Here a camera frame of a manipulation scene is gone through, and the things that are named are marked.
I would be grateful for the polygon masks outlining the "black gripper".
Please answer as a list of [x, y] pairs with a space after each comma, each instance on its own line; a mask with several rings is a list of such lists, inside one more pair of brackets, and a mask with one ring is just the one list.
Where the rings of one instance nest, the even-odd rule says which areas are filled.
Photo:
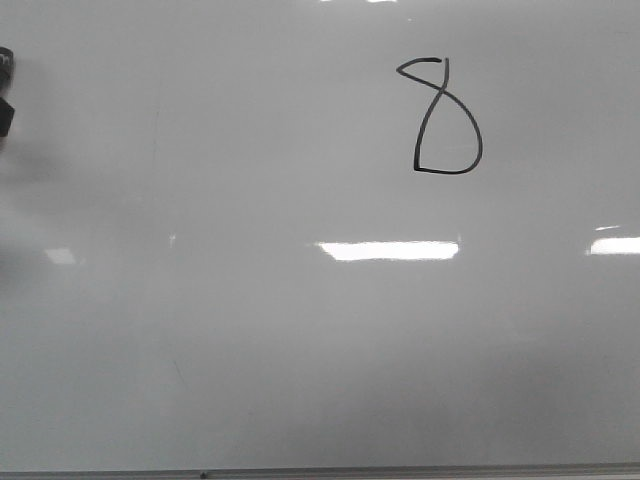
[[14, 53], [11, 49], [0, 47], [0, 89], [5, 90], [11, 83], [14, 72]]

